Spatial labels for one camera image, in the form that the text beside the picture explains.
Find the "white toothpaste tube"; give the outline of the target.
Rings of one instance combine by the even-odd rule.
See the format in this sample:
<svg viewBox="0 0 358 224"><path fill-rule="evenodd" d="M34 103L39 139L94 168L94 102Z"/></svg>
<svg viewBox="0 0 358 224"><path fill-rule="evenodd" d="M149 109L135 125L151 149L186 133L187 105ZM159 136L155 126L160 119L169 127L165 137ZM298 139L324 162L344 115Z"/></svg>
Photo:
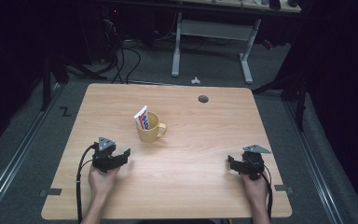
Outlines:
<svg viewBox="0 0 358 224"><path fill-rule="evenodd" d="M148 106L145 105L142 109L140 109L134 116L133 116L136 125L141 130L149 130L149 119L148 119Z"/></svg>

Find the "black metal stand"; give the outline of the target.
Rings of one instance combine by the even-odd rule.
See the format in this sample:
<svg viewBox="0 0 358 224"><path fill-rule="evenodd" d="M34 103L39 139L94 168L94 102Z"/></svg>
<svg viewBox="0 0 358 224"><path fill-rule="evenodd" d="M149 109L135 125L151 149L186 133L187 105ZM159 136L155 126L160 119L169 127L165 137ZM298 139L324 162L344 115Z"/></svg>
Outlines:
<svg viewBox="0 0 358 224"><path fill-rule="evenodd" d="M51 77L55 77L60 84L66 84L69 80L65 68L64 58L59 54L49 54L43 61L43 76L42 76L42 111L46 111L51 101Z"/></svg>
<svg viewBox="0 0 358 224"><path fill-rule="evenodd" d="M283 101L296 102L296 126L302 131L307 82L308 74L305 64L284 62L273 81L252 90L252 93L260 94L269 90L282 90L281 99Z"/></svg>

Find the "metal floor rail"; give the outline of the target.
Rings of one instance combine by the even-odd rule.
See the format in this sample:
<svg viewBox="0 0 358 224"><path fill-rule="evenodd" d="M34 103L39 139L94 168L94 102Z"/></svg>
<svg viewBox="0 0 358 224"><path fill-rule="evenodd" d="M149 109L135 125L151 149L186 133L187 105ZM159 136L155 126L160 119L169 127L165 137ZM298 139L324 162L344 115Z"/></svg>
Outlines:
<svg viewBox="0 0 358 224"><path fill-rule="evenodd" d="M49 110L64 90L64 84L54 84L50 99L42 103L44 91L37 87L30 100L16 112L14 118L0 137L0 202L11 182L21 168L36 134L39 132Z"/></svg>
<svg viewBox="0 0 358 224"><path fill-rule="evenodd" d="M330 188L324 180L320 167L313 155L310 143L303 131L300 130L296 123L296 112L291 103L282 103L286 113L296 130L297 138L300 141L301 148L305 155L306 164L308 165L310 176L318 192L319 198L323 204L324 211L328 216L330 224L344 224L341 214L337 209L336 202L333 198Z"/></svg>

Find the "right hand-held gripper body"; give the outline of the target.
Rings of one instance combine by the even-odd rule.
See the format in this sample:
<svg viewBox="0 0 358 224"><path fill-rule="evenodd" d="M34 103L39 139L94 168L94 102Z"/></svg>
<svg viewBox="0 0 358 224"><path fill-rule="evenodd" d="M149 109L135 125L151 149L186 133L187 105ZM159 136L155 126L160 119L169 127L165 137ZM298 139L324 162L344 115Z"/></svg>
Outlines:
<svg viewBox="0 0 358 224"><path fill-rule="evenodd" d="M248 151L252 153L251 160L244 162L246 174L250 176L252 180L257 180L264 172L264 160L263 154L270 154L271 150L261 147L260 145L251 145L243 148L243 152Z"/></svg>

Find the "yellow mug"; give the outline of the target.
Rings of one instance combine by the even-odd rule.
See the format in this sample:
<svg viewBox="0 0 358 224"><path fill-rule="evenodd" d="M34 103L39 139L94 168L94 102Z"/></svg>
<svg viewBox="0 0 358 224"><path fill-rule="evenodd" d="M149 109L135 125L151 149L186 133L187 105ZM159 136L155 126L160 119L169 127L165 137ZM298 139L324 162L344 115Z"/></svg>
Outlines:
<svg viewBox="0 0 358 224"><path fill-rule="evenodd" d="M165 135L168 130L168 126L159 121L159 116L153 112L148 112L149 119L149 130L141 130L137 125L137 132L139 134L140 139L146 143L153 143L158 138Z"/></svg>

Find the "grey tape piece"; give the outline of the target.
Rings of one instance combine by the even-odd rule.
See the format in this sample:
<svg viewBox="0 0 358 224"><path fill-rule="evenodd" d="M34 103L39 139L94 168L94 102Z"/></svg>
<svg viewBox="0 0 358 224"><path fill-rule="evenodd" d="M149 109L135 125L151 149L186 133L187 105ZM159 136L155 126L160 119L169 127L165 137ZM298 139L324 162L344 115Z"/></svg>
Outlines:
<svg viewBox="0 0 358 224"><path fill-rule="evenodd" d="M286 185L274 185L274 188L276 191L285 191L288 195L294 193L292 187Z"/></svg>
<svg viewBox="0 0 358 224"><path fill-rule="evenodd" d="M60 196L62 193L62 189L42 189L39 192L39 196L40 197L47 197L49 195L56 195L56 196Z"/></svg>

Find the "white-framed desk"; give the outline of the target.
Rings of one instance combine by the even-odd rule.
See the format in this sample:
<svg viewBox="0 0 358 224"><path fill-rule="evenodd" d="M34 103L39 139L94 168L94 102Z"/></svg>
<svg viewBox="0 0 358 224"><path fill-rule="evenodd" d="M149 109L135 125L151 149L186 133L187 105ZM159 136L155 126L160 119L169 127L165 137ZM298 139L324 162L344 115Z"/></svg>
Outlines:
<svg viewBox="0 0 358 224"><path fill-rule="evenodd" d="M200 4L201 6L228 7L229 9L249 9L253 12L278 12L283 15L290 13L299 14L301 7L292 3L292 0L178 0L178 5ZM239 54L244 81L253 83L253 78L248 64L252 46L261 23L260 18L255 18L251 24L234 24L233 22L206 21L203 19L184 19L182 13L177 13L175 49L172 58L172 76L180 74L181 61L181 37L183 35L218 38L226 40L244 41L247 45Z"/></svg>

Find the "person's left hand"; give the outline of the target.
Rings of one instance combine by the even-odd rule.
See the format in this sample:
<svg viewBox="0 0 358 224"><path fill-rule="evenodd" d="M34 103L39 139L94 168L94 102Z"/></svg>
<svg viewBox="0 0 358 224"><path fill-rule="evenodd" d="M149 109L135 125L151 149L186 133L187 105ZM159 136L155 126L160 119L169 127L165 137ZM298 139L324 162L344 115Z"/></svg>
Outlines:
<svg viewBox="0 0 358 224"><path fill-rule="evenodd" d="M105 203L114 188L118 171L119 168L115 168L104 173L93 166L90 167L89 185L93 202Z"/></svg>

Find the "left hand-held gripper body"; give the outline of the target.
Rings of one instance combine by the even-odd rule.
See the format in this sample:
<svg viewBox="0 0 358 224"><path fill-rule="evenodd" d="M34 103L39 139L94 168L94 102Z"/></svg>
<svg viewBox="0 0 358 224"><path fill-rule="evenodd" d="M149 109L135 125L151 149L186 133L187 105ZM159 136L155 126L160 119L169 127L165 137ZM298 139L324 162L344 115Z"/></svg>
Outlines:
<svg viewBox="0 0 358 224"><path fill-rule="evenodd" d="M114 156L109 155L109 148L116 142L105 137L99 137L98 146L92 156L92 166L103 173L118 167L113 166Z"/></svg>

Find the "person's right hand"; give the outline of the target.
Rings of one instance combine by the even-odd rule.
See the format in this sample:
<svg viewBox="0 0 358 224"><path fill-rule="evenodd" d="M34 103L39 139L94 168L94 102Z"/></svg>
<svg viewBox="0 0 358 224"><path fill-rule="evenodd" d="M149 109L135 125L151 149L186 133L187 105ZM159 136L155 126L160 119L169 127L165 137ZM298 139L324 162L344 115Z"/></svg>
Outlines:
<svg viewBox="0 0 358 224"><path fill-rule="evenodd" d="M252 207L267 207L268 187L263 177L252 180L248 175L242 175L245 194Z"/></svg>

